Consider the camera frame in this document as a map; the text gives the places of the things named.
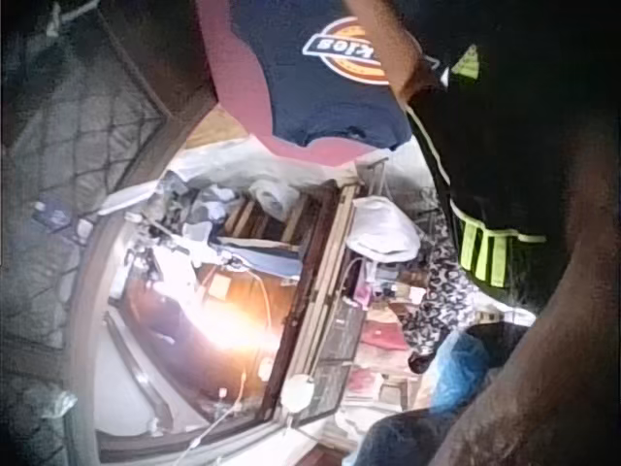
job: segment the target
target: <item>neon yellow stripe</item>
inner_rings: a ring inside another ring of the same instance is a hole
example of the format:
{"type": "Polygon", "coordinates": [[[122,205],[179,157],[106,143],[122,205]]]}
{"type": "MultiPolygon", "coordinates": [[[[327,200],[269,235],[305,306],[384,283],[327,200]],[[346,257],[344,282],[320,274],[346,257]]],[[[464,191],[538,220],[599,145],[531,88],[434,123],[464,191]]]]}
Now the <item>neon yellow stripe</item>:
{"type": "Polygon", "coordinates": [[[509,228],[506,230],[490,230],[489,228],[487,228],[487,226],[485,226],[485,223],[483,223],[480,220],[477,220],[476,218],[472,218],[471,216],[469,216],[468,214],[462,212],[453,202],[453,200],[450,200],[450,207],[453,211],[453,213],[462,221],[465,221],[466,223],[471,223],[472,225],[474,225],[475,227],[483,230],[483,233],[487,233],[488,236],[493,237],[493,238],[497,238],[497,237],[507,237],[507,236],[514,236],[516,237],[519,241],[521,241],[522,243],[545,243],[545,236],[542,235],[525,235],[523,233],[520,233],[519,231],[513,229],[513,228],[509,228]]]}
{"type": "Polygon", "coordinates": [[[494,238],[494,251],[492,252],[492,286],[502,288],[505,286],[505,269],[507,268],[507,238],[500,236],[494,238]]]}
{"type": "Polygon", "coordinates": [[[448,175],[446,174],[446,172],[444,171],[444,168],[442,167],[442,164],[440,162],[440,155],[438,154],[438,151],[436,150],[434,143],[431,142],[431,137],[429,136],[429,134],[427,134],[427,131],[425,131],[425,127],[423,126],[423,123],[420,121],[420,119],[418,119],[418,116],[416,116],[412,107],[406,106],[406,110],[411,116],[411,119],[414,121],[414,124],[418,126],[418,129],[420,130],[420,132],[423,133],[423,136],[425,137],[425,141],[427,141],[427,145],[429,146],[429,149],[431,149],[431,154],[436,159],[436,163],[438,163],[438,169],[440,170],[440,174],[444,178],[444,181],[446,182],[446,184],[450,185],[450,179],[448,175]]]}
{"type": "Polygon", "coordinates": [[[474,241],[476,240],[476,227],[471,223],[466,223],[464,228],[464,238],[462,239],[462,253],[459,263],[466,270],[473,268],[474,241]]]}
{"type": "Polygon", "coordinates": [[[478,250],[478,259],[476,260],[476,272],[474,276],[479,280],[485,281],[487,278],[487,252],[489,251],[489,235],[483,230],[483,240],[478,250]]]}

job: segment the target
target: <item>dickies logo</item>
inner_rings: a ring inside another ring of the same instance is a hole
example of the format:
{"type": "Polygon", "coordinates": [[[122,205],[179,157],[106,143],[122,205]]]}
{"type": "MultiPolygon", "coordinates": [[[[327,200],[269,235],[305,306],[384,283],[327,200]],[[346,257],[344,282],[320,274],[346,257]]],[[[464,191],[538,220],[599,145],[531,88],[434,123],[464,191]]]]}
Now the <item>dickies logo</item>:
{"type": "Polygon", "coordinates": [[[388,85],[371,43],[356,17],[344,17],[314,34],[302,54],[316,56],[335,73],[364,84],[388,85]]]}

